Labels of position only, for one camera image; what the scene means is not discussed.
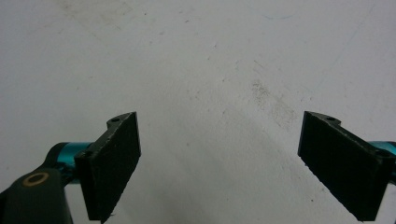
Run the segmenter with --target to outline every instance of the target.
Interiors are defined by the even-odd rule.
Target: white surface
[[[0,190],[137,111],[108,223],[358,223],[297,156],[305,110],[396,133],[396,2],[0,2]],[[75,223],[90,223],[79,186]],[[394,223],[388,187],[376,223]]]

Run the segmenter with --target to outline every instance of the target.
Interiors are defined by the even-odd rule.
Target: black foam pad
[[[340,124],[338,119],[305,112],[298,155],[359,221],[375,220],[395,156]]]
[[[90,220],[110,217],[140,157],[136,113],[107,122],[107,131],[75,157]]]

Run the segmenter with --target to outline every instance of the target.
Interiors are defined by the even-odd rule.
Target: scuff mark
[[[291,17],[293,17],[294,15],[289,15],[289,16],[282,16],[282,17],[269,17],[266,15],[262,15],[265,19],[273,21],[273,20],[279,20],[279,21],[283,21],[283,20],[287,20],[290,19]]]
[[[355,38],[356,34],[359,32],[359,30],[361,29],[361,27],[363,26],[364,23],[366,23],[367,18],[370,16],[370,14],[373,12],[375,8],[375,3],[373,3],[371,5],[371,7],[369,8],[369,10],[367,11],[366,15],[363,17],[363,19],[361,19],[361,21],[359,22],[358,26],[356,27],[355,31],[352,33],[352,35],[349,37],[349,39],[347,40],[347,42],[345,43],[345,45],[341,48],[340,52],[337,54],[337,56],[335,56],[334,60],[332,61],[332,63],[330,64],[329,68],[324,69],[321,73],[323,74],[322,79],[318,82],[316,88],[314,91],[318,90],[319,87],[323,84],[324,80],[329,76],[330,72],[336,65],[337,63],[340,61],[341,57],[345,54],[345,52],[347,51],[349,45],[352,43],[353,39]]]
[[[264,109],[268,97],[270,96],[270,92],[267,90],[266,87],[262,85],[262,83],[259,80],[253,81],[252,90],[253,90],[255,102],[261,109]]]
[[[256,60],[254,60],[254,63],[257,64],[258,66],[260,66],[262,69],[265,69],[265,67],[262,66],[262,64],[258,63]]]
[[[297,119],[297,115],[294,111],[281,101],[277,101],[272,107],[271,117],[279,127],[287,131],[290,129],[291,124]]]
[[[55,0],[65,13],[76,20],[100,42],[114,30],[122,31],[136,15],[133,9],[119,0]]]

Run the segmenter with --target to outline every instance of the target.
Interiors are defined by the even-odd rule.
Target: circular hole
[[[389,156],[389,152],[387,152],[386,150],[376,150],[375,151],[375,155],[377,156],[382,156],[382,157],[388,157]]]
[[[46,181],[49,178],[49,176],[50,175],[48,173],[44,173],[44,172],[29,175],[23,180],[23,185],[25,187],[32,187],[39,185],[44,181]]]
[[[29,178],[27,181],[29,181],[29,183],[35,183],[35,182],[39,181],[42,178],[44,178],[44,175],[42,175],[42,174],[34,175],[31,178]]]

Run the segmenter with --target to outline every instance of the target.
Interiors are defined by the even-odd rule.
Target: black mechanical part
[[[134,172],[141,153],[136,113],[107,122],[107,131],[75,157],[90,220],[104,223]]]
[[[73,223],[64,186],[75,179],[90,220],[110,217],[141,155],[136,113],[109,120],[107,131],[75,156],[76,167],[59,162],[67,144],[52,147],[42,165],[0,193],[0,224]]]
[[[340,126],[341,121],[304,113],[298,155],[359,221],[373,221],[396,157]]]
[[[7,191],[3,223],[73,223],[59,171],[38,169],[15,181]]]

